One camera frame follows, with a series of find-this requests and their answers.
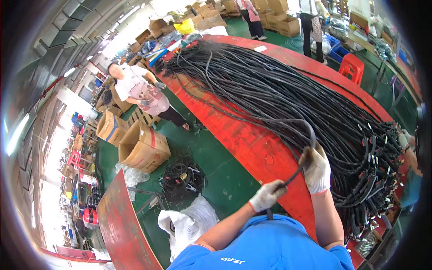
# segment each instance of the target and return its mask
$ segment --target woman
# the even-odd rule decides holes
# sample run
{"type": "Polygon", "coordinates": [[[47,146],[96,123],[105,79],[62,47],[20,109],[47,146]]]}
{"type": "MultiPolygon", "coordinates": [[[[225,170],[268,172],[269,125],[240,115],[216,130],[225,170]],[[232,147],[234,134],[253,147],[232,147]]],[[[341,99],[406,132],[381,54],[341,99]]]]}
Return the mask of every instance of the woman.
{"type": "Polygon", "coordinates": [[[248,0],[235,0],[235,7],[240,12],[243,20],[248,23],[252,39],[266,40],[267,37],[264,36],[263,26],[254,5],[248,0]]]}
{"type": "Polygon", "coordinates": [[[312,31],[313,39],[317,43],[317,61],[327,65],[327,60],[323,58],[323,35],[318,18],[318,9],[321,14],[327,13],[320,0],[300,0],[300,19],[302,20],[302,30],[305,36],[303,53],[312,58],[311,43],[309,41],[312,31]]]}
{"type": "Polygon", "coordinates": [[[161,92],[166,85],[158,82],[153,73],[139,66],[120,66],[117,63],[108,66],[108,73],[115,79],[115,90],[121,101],[137,104],[144,112],[189,130],[186,120],[171,107],[168,98],[161,92]],[[149,84],[143,76],[155,85],[149,84]]]}

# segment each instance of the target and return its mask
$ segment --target red table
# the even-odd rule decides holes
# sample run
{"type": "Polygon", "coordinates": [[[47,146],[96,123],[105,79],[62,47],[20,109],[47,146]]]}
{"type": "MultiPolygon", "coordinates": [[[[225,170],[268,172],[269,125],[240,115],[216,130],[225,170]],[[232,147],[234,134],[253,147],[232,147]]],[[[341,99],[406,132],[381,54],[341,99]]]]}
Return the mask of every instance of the red table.
{"type": "Polygon", "coordinates": [[[138,223],[123,169],[108,186],[96,211],[105,246],[115,269],[163,269],[138,223]]]}
{"type": "MultiPolygon", "coordinates": [[[[245,38],[215,35],[205,36],[205,39],[249,49],[265,45],[267,50],[263,51],[263,54],[344,86],[363,99],[384,121],[393,120],[373,97],[348,78],[302,54],[273,44],[245,38]]],[[[168,86],[260,184],[265,184],[274,179],[288,179],[295,172],[298,167],[296,160],[292,156],[290,150],[275,134],[264,128],[235,120],[213,109],[211,106],[188,95],[176,79],[170,79],[162,75],[162,73],[158,75],[159,79],[168,86]]],[[[305,75],[339,92],[351,99],[352,102],[359,107],[369,111],[358,99],[353,97],[353,95],[335,84],[315,76],[305,75]]],[[[182,77],[182,80],[183,85],[188,83],[186,78],[182,77]]],[[[212,94],[200,94],[205,100],[213,104],[220,104],[212,94]]],[[[291,182],[287,194],[281,197],[278,202],[294,219],[301,222],[301,224],[305,226],[308,234],[316,240],[314,211],[302,174],[299,174],[296,179],[291,182]]],[[[381,220],[378,220],[378,222],[380,223],[380,227],[377,228],[377,231],[382,235],[385,231],[385,224],[381,220]]],[[[353,259],[354,267],[358,268],[364,260],[354,251],[355,244],[356,242],[351,241],[347,247],[351,248],[351,258],[353,259]]]]}

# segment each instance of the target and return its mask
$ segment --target gloved hand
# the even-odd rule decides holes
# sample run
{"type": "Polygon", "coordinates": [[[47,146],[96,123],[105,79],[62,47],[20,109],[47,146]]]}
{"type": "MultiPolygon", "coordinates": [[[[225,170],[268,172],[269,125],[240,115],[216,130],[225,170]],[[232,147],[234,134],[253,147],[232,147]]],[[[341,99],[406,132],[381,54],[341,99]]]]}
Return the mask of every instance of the gloved hand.
{"type": "Polygon", "coordinates": [[[157,82],[157,83],[155,83],[155,86],[156,86],[159,90],[162,90],[162,89],[165,89],[166,84],[164,84],[164,83],[160,83],[160,82],[157,82]]]}
{"type": "Polygon", "coordinates": [[[402,150],[407,149],[408,141],[407,141],[407,137],[405,136],[405,134],[403,132],[399,133],[399,135],[397,136],[397,142],[402,147],[402,150]]]}
{"type": "Polygon", "coordinates": [[[330,163],[318,142],[316,142],[315,149],[310,147],[304,149],[299,164],[303,162],[305,162],[303,171],[309,193],[312,195],[330,189],[330,163]]]}
{"type": "Polygon", "coordinates": [[[254,211],[259,213],[272,207],[277,202],[277,199],[287,191],[286,187],[279,188],[282,184],[283,181],[279,179],[264,184],[249,200],[249,204],[252,206],[254,211]]]}

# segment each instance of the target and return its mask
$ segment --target blue plastic bin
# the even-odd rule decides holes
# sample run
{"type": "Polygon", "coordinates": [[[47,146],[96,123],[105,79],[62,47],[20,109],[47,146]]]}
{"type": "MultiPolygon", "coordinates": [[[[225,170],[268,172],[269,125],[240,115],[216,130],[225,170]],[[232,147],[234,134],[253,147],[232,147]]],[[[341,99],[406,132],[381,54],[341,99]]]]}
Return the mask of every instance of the blue plastic bin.
{"type": "Polygon", "coordinates": [[[340,40],[337,38],[332,37],[331,35],[324,34],[324,36],[327,38],[328,42],[330,42],[331,50],[336,50],[340,47],[340,40]]]}
{"type": "Polygon", "coordinates": [[[328,56],[338,61],[339,63],[342,63],[343,57],[347,54],[349,54],[349,50],[339,46],[336,50],[332,49],[328,56]]]}

